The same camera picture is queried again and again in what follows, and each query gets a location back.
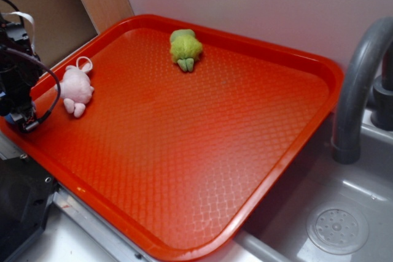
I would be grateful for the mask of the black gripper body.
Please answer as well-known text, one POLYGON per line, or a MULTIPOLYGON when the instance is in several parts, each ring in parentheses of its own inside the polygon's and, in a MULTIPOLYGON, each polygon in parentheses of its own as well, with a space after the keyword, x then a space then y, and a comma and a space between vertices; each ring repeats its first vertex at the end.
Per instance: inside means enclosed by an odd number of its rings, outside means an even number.
POLYGON ((23 133, 37 125, 36 106, 30 92, 42 75, 23 22, 1 17, 1 116, 23 133))

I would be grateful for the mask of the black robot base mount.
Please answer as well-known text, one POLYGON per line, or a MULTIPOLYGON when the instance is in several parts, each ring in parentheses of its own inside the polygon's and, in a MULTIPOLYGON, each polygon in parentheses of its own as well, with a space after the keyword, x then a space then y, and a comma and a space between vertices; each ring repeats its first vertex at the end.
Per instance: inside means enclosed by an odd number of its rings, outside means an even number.
POLYGON ((1 261, 14 261, 45 231, 56 186, 26 154, 1 160, 1 261))

